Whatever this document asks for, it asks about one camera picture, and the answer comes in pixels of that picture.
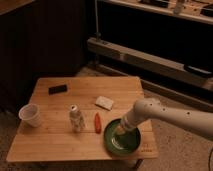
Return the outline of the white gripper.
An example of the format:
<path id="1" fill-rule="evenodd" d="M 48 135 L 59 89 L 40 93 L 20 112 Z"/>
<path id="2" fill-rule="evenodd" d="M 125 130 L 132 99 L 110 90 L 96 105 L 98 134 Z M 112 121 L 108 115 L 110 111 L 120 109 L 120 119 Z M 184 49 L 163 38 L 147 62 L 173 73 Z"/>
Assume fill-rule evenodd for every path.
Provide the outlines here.
<path id="1" fill-rule="evenodd" d="M 140 119 L 138 116 L 131 114 L 131 115 L 124 115 L 121 119 L 120 125 L 121 127 L 117 127 L 115 129 L 116 135 L 124 135 L 126 131 L 132 131 L 140 124 Z"/>

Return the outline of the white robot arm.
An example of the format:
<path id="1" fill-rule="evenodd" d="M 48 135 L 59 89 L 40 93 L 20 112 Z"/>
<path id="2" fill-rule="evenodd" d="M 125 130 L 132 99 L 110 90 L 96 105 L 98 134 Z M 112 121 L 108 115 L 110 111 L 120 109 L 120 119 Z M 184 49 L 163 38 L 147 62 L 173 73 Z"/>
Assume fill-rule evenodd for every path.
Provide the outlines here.
<path id="1" fill-rule="evenodd" d="M 167 107 L 155 98 L 143 98 L 123 115 L 115 132 L 125 134 L 148 119 L 159 119 L 213 141 L 213 113 Z"/>

